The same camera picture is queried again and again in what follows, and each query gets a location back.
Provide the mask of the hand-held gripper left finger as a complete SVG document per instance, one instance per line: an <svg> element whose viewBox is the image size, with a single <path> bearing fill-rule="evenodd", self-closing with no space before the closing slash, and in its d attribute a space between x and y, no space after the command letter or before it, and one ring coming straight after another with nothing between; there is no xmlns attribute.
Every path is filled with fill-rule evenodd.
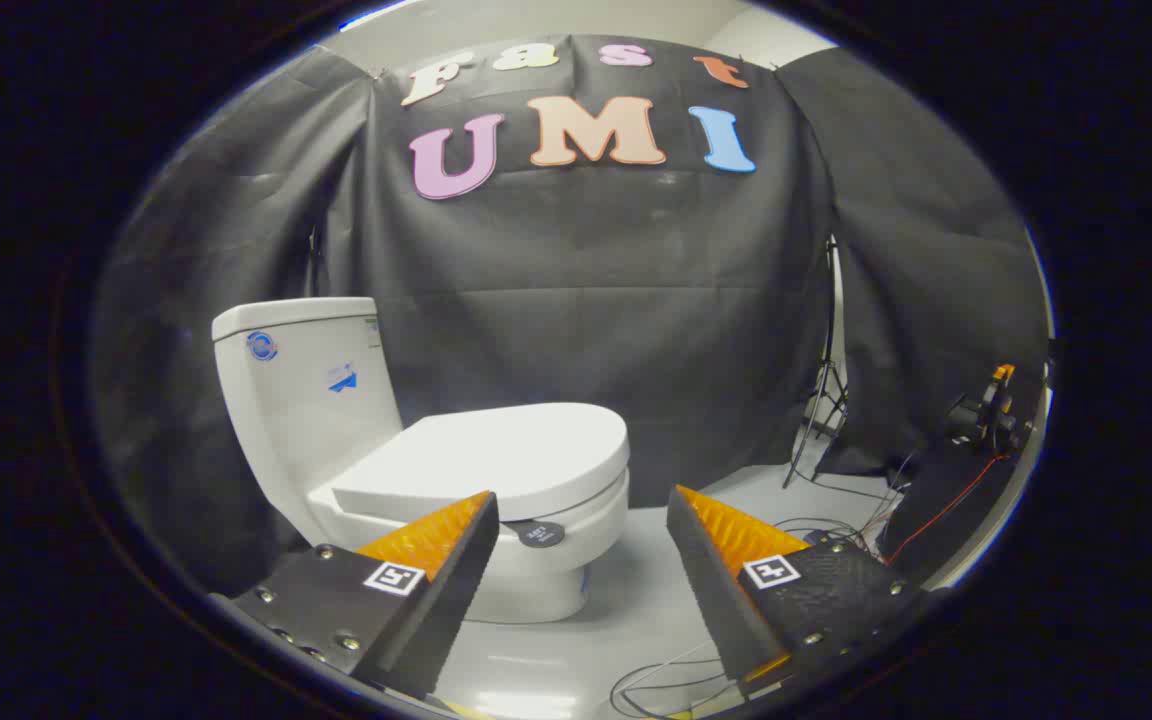
<svg viewBox="0 0 1152 720"><path fill-rule="evenodd" d="M497 546L483 491L358 548L317 544L227 600L306 665L420 700L433 694Z"/></svg>

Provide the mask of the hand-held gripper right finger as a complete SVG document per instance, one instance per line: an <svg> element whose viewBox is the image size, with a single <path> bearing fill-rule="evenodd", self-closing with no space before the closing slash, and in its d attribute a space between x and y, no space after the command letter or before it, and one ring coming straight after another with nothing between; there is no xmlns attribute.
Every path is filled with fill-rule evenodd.
<svg viewBox="0 0 1152 720"><path fill-rule="evenodd" d="M727 679L799 700L914 624L931 596L849 539L809 544L694 488L666 526Z"/></svg>

